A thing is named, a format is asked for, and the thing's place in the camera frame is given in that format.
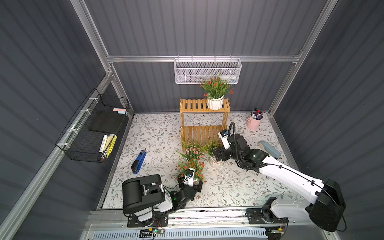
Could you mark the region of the red flower plant white pot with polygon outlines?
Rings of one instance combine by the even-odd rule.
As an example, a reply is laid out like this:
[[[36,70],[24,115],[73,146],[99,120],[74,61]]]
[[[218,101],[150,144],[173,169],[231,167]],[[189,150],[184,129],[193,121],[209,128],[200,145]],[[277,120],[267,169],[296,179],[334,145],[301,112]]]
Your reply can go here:
[[[234,93],[233,86],[228,79],[223,80],[222,75],[203,80],[200,87],[206,91],[204,96],[207,99],[207,106],[213,111],[222,108],[225,95]]]

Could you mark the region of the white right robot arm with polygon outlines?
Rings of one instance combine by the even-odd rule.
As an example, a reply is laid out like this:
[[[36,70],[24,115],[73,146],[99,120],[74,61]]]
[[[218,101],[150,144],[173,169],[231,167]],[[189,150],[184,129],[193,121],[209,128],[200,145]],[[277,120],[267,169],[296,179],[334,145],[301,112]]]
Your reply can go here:
[[[272,224],[283,218],[311,220],[321,229],[335,232],[339,223],[345,221],[346,203],[337,182],[307,176],[282,164],[267,152],[251,149],[239,134],[223,130],[218,137],[224,146],[214,150],[217,161],[233,159],[239,168],[273,178],[304,198],[290,202],[278,201],[277,197],[268,198],[258,212],[266,223]]]

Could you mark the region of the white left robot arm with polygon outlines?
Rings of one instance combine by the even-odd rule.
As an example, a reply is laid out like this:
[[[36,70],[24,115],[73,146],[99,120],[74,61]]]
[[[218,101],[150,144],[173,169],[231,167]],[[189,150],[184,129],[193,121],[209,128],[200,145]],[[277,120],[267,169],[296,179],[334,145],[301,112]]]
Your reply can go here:
[[[141,227],[184,209],[202,191],[203,182],[186,176],[178,179],[179,191],[169,192],[160,175],[132,178],[122,183],[123,214],[129,219],[128,227]]]

